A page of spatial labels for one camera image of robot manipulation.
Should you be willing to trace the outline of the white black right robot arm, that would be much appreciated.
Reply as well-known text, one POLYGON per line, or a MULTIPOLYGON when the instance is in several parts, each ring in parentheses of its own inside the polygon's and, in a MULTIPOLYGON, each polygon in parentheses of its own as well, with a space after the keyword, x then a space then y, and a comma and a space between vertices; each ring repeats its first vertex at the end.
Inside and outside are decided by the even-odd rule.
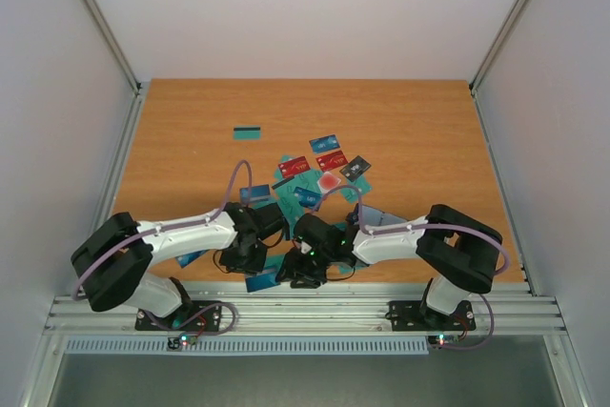
POLYGON ((382 226, 365 224, 363 209, 356 206, 342 229, 305 214, 295 224, 294 243, 276 275, 294 289, 322 286, 332 267, 355 271, 390 260, 423 260, 437 275, 419 304, 395 318, 425 330, 465 323, 461 303, 470 294, 488 294, 494 278, 509 264, 497 231, 442 204, 415 220, 382 226))

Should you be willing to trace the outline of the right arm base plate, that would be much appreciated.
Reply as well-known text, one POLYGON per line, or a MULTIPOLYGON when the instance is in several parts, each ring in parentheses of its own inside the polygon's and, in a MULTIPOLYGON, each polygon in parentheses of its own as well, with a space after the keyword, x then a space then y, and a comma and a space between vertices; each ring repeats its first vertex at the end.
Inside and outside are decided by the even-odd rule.
POLYGON ((395 300, 388 303, 385 318, 394 332, 462 332, 477 328, 472 304, 467 300, 462 300, 450 315, 423 311, 417 300, 395 300))

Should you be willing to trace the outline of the dark blue card holder wallet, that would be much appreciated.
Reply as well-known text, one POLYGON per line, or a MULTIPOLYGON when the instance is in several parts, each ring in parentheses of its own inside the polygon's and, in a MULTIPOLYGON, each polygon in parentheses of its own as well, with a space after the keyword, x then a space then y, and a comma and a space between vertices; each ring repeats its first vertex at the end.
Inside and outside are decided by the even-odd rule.
POLYGON ((347 214, 345 220, 352 225, 358 225, 362 222, 368 226, 390 226, 407 222, 406 219, 395 214, 386 213, 367 205, 359 206, 358 204, 347 214))

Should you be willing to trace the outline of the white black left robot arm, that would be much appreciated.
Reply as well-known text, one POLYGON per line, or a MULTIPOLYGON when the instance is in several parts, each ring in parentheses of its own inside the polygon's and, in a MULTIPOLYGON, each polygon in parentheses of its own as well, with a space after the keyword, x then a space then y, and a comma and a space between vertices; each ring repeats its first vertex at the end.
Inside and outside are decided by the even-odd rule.
POLYGON ((178 280, 153 275, 151 267, 185 254, 217 251, 227 271, 254 275, 266 261, 264 241, 288 229, 275 203, 252 209, 229 202, 206 214, 157 222, 115 214, 72 254, 77 274, 72 297, 82 292, 97 313, 126 305, 180 329, 191 320, 191 301, 178 280))

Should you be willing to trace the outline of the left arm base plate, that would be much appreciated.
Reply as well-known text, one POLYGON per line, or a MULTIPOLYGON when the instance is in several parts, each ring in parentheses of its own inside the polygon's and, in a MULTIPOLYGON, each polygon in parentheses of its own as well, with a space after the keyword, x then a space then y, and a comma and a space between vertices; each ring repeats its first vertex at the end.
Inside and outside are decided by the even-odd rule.
POLYGON ((134 329, 140 332, 218 332, 222 306, 219 302, 194 300, 166 317, 138 310, 134 329))

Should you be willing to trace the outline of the blue striped card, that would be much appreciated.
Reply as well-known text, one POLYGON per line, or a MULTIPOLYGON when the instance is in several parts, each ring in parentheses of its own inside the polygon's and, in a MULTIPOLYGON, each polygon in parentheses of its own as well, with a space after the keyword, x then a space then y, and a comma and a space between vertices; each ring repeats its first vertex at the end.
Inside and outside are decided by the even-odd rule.
POLYGON ((249 275, 245 278, 245 286, 248 293, 256 293, 271 289, 278 285, 276 272, 263 272, 258 275, 249 275))

